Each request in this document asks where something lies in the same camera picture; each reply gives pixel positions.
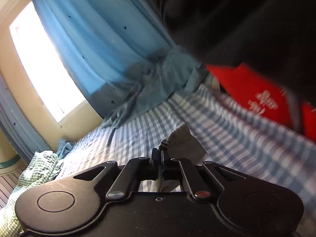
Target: checkered bedsheet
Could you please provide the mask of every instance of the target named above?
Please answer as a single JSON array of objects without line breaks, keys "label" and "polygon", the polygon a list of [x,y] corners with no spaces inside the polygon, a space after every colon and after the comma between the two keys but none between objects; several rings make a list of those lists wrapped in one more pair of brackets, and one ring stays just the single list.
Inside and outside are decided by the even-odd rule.
[{"label": "checkered bedsheet", "polygon": [[[241,108],[231,98],[201,85],[177,92],[124,126],[96,128],[64,159],[58,178],[99,163],[126,164],[150,156],[151,149],[185,122],[208,153],[208,160],[293,190],[305,211],[298,231],[316,236],[316,146],[295,132]],[[150,189],[144,181],[141,191]]]}]

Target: blue and white checkered bedsheet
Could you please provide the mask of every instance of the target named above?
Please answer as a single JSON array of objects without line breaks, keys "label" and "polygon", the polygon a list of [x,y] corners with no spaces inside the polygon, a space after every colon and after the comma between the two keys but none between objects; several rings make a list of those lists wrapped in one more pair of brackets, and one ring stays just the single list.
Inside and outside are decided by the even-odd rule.
[{"label": "blue and white checkered bedsheet", "polygon": [[[177,92],[124,126],[96,128],[64,159],[58,178],[99,163],[126,164],[151,149],[182,122],[208,153],[208,160],[276,183],[297,193],[305,207],[298,231],[316,236],[316,146],[288,128],[253,114],[231,98],[201,85],[195,93]],[[141,191],[149,191],[144,181]]]}]

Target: bed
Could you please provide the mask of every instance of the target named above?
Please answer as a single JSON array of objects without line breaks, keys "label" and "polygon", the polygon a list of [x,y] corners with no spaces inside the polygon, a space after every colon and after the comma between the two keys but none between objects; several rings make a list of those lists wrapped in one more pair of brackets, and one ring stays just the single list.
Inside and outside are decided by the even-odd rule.
[{"label": "bed", "polygon": [[[167,101],[118,129],[97,127],[64,158],[62,178],[105,161],[124,165],[147,157],[161,140],[185,123],[207,151],[207,158],[297,193],[304,203],[298,231],[315,236],[316,146],[286,127],[241,108],[230,97],[202,84],[195,93],[179,91]],[[143,181],[140,191],[149,191]]]}]

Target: green gingham fabric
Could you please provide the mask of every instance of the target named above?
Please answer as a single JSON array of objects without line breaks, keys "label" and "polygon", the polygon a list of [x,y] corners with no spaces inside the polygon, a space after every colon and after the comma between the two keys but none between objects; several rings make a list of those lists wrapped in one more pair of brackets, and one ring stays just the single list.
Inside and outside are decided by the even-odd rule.
[{"label": "green gingham fabric", "polygon": [[6,206],[0,211],[0,236],[15,237],[22,231],[15,215],[15,202],[26,190],[54,180],[59,174],[62,162],[52,151],[35,152],[29,166],[20,175]]}]

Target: window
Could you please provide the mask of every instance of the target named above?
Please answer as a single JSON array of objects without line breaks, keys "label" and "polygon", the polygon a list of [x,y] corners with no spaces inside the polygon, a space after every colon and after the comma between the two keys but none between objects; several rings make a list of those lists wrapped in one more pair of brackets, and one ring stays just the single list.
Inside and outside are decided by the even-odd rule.
[{"label": "window", "polygon": [[33,3],[10,26],[20,60],[49,112],[60,122],[85,100],[48,38]]}]

